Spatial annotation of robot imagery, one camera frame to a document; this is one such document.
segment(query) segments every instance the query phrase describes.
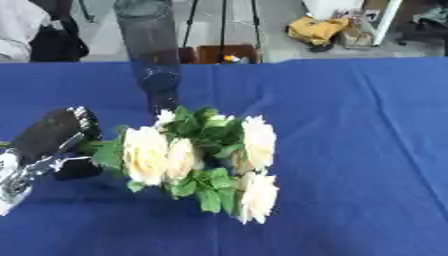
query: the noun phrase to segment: rose bouquet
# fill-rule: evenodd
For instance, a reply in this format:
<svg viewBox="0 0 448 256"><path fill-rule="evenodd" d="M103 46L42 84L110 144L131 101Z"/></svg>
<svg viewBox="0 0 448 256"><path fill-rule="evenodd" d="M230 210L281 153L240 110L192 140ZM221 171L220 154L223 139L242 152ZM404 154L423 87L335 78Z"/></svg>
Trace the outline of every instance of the rose bouquet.
<svg viewBox="0 0 448 256"><path fill-rule="evenodd" d="M123 126L112 141L80 150L92 162L139 192L159 186L173 199L195 196L203 211L226 211L242 223L264 223L275 204L273 164L276 135L261 116L219 115L213 108L163 110L152 127Z"/></svg>

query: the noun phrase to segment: gray floor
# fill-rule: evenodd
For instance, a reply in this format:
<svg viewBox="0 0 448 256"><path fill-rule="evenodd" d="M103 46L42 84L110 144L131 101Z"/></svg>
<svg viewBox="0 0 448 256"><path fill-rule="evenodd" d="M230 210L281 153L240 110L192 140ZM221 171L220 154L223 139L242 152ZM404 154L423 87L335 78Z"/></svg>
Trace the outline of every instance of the gray floor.
<svg viewBox="0 0 448 256"><path fill-rule="evenodd" d="M174 13L179 39L185 32L192 0L174 0ZM112 11L114 0L87 0L89 11L96 22L88 23L75 3L73 15L80 23L82 37L91 48L86 61L120 61L127 55ZM229 0L227 43L254 43L254 29L250 0ZM412 42L399 46L391 32L381 47L369 50L347 50L336 46L326 53L310 53L308 47L288 38L284 27L305 13L301 0L257 0L262 22L262 42L265 60L280 62L303 58L375 58L440 56L442 42ZM190 37L190 46L219 42L221 0L200 0L198 13Z"/></svg>

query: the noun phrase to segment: blue tablecloth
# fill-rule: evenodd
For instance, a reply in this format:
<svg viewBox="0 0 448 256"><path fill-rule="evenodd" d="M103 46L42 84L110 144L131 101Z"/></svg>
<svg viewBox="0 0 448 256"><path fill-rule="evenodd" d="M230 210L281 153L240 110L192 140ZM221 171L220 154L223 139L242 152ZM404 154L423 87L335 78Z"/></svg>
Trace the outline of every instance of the blue tablecloth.
<svg viewBox="0 0 448 256"><path fill-rule="evenodd" d="M0 139L55 107L90 107L108 136L148 124L127 64L1 65L0 81ZM265 225L108 175L46 177L0 218L0 254L448 255L448 59L191 65L181 100L275 126L280 194Z"/></svg>

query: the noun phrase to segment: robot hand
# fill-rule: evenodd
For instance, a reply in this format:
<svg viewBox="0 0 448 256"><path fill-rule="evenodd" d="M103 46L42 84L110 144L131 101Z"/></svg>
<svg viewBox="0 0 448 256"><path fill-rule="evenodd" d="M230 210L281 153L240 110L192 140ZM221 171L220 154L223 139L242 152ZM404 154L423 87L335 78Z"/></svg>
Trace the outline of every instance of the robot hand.
<svg viewBox="0 0 448 256"><path fill-rule="evenodd" d="M0 155L0 215L29 195L37 176L68 180L100 174L89 157L75 153L81 142L99 139L97 119L84 107L54 110L17 136Z"/></svg>

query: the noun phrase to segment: clear vase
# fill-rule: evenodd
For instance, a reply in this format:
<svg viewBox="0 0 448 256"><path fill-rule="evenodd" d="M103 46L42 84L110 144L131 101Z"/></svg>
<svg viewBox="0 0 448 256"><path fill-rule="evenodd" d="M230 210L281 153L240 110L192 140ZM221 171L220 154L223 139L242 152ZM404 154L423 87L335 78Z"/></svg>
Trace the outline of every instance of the clear vase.
<svg viewBox="0 0 448 256"><path fill-rule="evenodd" d="M175 109L181 76L171 1L117 0L114 9L150 111Z"/></svg>

